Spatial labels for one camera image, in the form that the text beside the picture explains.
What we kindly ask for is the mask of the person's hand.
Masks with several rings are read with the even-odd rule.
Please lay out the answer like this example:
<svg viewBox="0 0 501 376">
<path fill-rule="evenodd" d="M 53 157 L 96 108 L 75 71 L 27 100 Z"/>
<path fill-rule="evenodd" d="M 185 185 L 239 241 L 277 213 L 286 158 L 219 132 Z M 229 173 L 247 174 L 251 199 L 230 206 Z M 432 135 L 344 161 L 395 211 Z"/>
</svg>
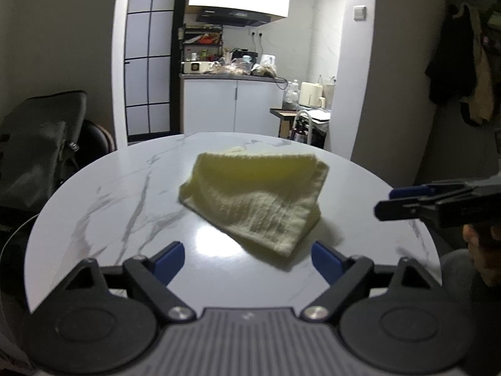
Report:
<svg viewBox="0 0 501 376">
<path fill-rule="evenodd" d="M 488 286 L 500 283 L 500 250 L 487 249 L 484 238 L 470 224 L 462 229 L 464 241 L 473 260 L 476 271 Z"/>
</svg>

